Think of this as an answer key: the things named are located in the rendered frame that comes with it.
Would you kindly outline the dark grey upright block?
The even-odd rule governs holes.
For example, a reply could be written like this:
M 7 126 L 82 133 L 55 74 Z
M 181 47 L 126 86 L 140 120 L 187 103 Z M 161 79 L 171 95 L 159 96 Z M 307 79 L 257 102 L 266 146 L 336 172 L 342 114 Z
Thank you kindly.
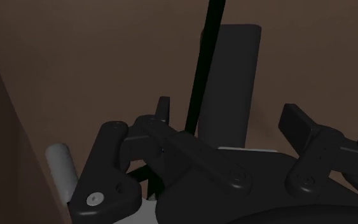
M 213 148 L 245 146 L 261 27 L 220 26 L 198 119 L 198 138 Z

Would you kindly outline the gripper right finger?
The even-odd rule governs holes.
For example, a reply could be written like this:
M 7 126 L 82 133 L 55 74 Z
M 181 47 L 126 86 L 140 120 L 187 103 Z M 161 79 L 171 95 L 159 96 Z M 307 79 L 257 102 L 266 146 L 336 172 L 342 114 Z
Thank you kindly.
M 296 104 L 284 105 L 279 130 L 299 155 L 285 180 L 294 198 L 315 201 L 327 189 L 331 171 L 342 173 L 358 191 L 358 140 L 314 122 Z

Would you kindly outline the thin black rod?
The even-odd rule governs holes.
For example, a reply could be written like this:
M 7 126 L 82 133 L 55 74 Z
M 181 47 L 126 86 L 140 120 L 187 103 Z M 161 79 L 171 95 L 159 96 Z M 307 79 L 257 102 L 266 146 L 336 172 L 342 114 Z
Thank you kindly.
M 226 0 L 209 0 L 205 25 L 200 35 L 200 50 L 196 65 L 195 77 L 186 117 L 185 131 L 195 134 L 205 88 L 216 47 L 221 19 Z

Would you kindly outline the light grey cylinder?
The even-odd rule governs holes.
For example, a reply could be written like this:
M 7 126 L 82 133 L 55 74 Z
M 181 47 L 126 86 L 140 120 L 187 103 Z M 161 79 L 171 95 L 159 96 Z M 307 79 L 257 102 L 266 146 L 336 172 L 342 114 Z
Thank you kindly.
M 45 157 L 59 198 L 66 206 L 78 182 L 69 148 L 64 143 L 52 144 L 45 150 Z

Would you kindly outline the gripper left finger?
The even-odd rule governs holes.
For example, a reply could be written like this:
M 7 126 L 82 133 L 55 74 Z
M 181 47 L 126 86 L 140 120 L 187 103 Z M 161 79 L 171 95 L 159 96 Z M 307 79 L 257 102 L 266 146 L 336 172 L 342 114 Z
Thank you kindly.
M 199 170 L 234 197 L 248 195 L 252 177 L 194 135 L 169 126 L 170 99 L 161 96 L 153 115 L 103 123 L 68 204 L 72 224 L 113 224 L 142 204 L 142 171 L 164 188 Z

